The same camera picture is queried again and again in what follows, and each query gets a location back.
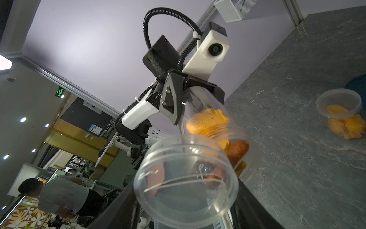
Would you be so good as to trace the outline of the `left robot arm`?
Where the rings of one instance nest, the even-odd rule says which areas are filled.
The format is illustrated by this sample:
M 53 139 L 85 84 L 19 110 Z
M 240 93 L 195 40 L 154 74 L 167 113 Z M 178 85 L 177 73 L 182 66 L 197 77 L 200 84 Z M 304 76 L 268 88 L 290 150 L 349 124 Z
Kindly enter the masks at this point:
M 192 29 L 193 40 L 182 53 L 178 53 L 165 36 L 151 44 L 148 25 L 150 19 L 156 15 L 172 16 Z M 135 145 L 153 144 L 165 138 L 166 134 L 153 127 L 149 118 L 162 113 L 177 125 L 183 115 L 183 94 L 190 88 L 206 89 L 216 100 L 224 101 L 224 91 L 209 82 L 216 65 L 223 61 L 230 48 L 224 27 L 209 22 L 202 31 L 183 13 L 158 7 L 149 10 L 145 15 L 143 34 L 148 48 L 143 63 L 155 76 L 155 80 L 116 118 L 112 133 L 98 153 L 99 159 L 103 158 L 119 136 L 125 137 Z

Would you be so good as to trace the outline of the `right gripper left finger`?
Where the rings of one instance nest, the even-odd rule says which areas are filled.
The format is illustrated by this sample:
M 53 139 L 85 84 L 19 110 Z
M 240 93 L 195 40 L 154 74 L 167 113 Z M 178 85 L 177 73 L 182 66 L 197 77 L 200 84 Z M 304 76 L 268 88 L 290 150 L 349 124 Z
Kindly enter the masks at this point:
M 91 223 L 89 229 L 136 229 L 140 205 L 131 182 L 113 203 Z

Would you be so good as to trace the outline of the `orange cookies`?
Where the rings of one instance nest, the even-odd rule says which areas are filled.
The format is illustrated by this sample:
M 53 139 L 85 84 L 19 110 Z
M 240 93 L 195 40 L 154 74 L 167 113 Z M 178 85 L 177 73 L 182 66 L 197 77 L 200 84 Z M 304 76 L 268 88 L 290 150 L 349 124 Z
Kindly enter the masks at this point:
M 185 128 L 190 134 L 214 140 L 226 153 L 239 177 L 247 167 L 244 156 L 250 144 L 222 109 L 207 108 L 188 119 Z

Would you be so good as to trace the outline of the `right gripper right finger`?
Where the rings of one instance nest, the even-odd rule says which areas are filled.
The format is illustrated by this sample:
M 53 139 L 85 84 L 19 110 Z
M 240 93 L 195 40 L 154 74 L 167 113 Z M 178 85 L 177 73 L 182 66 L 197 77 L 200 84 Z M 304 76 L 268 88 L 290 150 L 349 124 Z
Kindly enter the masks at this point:
M 230 209 L 235 229 L 284 229 L 239 180 L 239 191 Z

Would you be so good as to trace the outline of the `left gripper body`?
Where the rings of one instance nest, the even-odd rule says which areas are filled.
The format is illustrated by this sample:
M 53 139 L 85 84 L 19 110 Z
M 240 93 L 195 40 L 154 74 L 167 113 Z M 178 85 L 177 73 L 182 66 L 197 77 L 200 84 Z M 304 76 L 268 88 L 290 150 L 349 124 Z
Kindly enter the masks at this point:
M 146 101 L 179 126 L 181 133 L 212 133 L 225 124 L 224 95 L 217 85 L 169 70 Z

